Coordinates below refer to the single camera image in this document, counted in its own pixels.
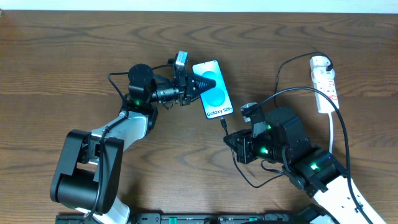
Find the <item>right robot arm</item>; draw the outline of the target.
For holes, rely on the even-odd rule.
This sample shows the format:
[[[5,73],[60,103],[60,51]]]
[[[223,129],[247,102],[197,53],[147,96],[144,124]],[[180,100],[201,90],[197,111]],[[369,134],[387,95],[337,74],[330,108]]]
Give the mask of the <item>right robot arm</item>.
[[[277,108],[264,114],[258,108],[244,119],[251,128],[223,139],[236,153],[238,162],[263,159],[281,163],[282,173],[313,198],[332,221],[384,223],[355,186],[347,168],[332,153],[310,142],[293,109]]]

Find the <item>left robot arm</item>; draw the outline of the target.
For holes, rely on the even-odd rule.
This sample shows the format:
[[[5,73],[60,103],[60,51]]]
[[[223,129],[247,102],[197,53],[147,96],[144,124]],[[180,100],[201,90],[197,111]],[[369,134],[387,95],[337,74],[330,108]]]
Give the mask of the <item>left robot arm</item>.
[[[124,151],[146,137],[158,115],[155,102],[189,105],[216,82],[172,66],[169,80],[145,64],[126,72],[128,93],[121,93],[116,119],[91,131],[74,129],[65,139],[50,186],[52,201],[83,213],[83,221],[128,223],[131,209],[118,199]]]

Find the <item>blue Galaxy smartphone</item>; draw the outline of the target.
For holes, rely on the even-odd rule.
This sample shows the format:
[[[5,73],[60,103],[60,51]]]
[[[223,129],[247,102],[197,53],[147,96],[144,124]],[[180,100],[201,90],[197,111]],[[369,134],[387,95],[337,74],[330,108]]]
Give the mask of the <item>blue Galaxy smartphone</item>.
[[[200,95],[206,118],[214,119],[232,114],[234,109],[218,61],[212,60],[193,65],[192,70],[195,75],[216,82],[214,88]]]

